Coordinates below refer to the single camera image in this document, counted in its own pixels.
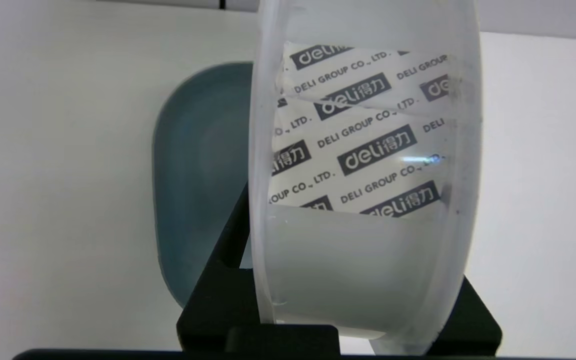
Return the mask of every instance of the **white background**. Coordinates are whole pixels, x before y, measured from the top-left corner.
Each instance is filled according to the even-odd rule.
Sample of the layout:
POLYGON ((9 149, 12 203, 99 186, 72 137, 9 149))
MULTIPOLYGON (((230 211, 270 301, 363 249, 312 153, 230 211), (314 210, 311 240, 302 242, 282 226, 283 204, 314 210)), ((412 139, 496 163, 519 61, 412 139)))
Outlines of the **white background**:
MULTIPOLYGON (((253 59, 255 36, 247 13, 0 0, 0 359, 179 349, 156 255, 154 125, 183 79, 253 59)), ((576 357, 576 40, 484 33, 482 51, 467 275, 503 329, 500 355, 576 357)))

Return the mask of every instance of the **black base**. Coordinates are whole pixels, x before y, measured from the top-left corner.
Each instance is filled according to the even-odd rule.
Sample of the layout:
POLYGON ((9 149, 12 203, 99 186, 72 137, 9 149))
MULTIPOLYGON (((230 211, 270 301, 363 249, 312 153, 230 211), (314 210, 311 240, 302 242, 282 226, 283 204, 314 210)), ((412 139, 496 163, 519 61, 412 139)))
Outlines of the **black base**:
MULTIPOLYGON (((260 325, 252 270, 239 268, 250 233, 248 199, 245 187, 179 317, 176 331, 183 350, 339 355, 332 326, 260 325)), ((494 356, 501 337, 501 328, 464 278, 450 318, 427 355, 494 356)))

